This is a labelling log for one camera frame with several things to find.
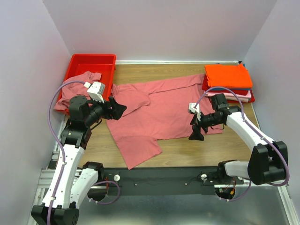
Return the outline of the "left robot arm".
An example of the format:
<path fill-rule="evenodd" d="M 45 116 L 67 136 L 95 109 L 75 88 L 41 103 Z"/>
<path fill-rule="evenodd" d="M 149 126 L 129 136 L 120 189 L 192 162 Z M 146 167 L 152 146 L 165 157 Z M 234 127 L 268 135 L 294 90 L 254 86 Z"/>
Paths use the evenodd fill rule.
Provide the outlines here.
<path fill-rule="evenodd" d="M 31 216 L 39 225 L 75 225 L 79 207 L 94 185 L 108 190 L 108 185 L 119 185 L 106 178 L 102 163 L 87 162 L 76 177 L 79 161 L 91 137 L 91 130 L 102 119 L 119 120 L 126 106 L 118 104 L 113 97 L 107 101 L 88 100 L 75 96 L 70 100 L 69 118 L 57 140 L 60 147 L 56 169 L 40 205 L 34 205 Z"/>

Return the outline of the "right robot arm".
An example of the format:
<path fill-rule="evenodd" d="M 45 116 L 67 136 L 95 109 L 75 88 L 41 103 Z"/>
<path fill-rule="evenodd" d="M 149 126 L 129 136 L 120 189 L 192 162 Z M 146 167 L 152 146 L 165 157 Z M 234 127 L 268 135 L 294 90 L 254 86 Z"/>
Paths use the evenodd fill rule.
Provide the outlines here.
<path fill-rule="evenodd" d="M 190 122 L 193 132 L 189 139 L 203 141 L 202 131 L 207 133 L 215 125 L 226 125 L 251 150 L 249 161 L 229 160 L 219 163 L 220 175 L 241 177 L 255 185 L 286 185 L 290 178 L 287 145 L 264 134 L 247 118 L 243 106 L 230 106 L 224 94 L 213 96 L 211 104 L 214 112 L 207 115 L 200 110 L 199 102 L 189 104 L 188 111 L 193 115 Z"/>

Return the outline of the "salmon pink t-shirt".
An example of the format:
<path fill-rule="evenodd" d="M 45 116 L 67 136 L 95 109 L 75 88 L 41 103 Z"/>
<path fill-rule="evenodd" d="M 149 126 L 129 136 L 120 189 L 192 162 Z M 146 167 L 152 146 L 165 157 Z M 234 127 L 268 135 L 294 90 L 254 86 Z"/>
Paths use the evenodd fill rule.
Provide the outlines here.
<path fill-rule="evenodd" d="M 189 103 L 200 101 L 204 114 L 213 112 L 208 98 L 201 98 L 203 79 L 199 74 L 112 86 L 114 99 L 127 108 L 107 125 L 128 169 L 160 154 L 158 140 L 191 135 Z"/>

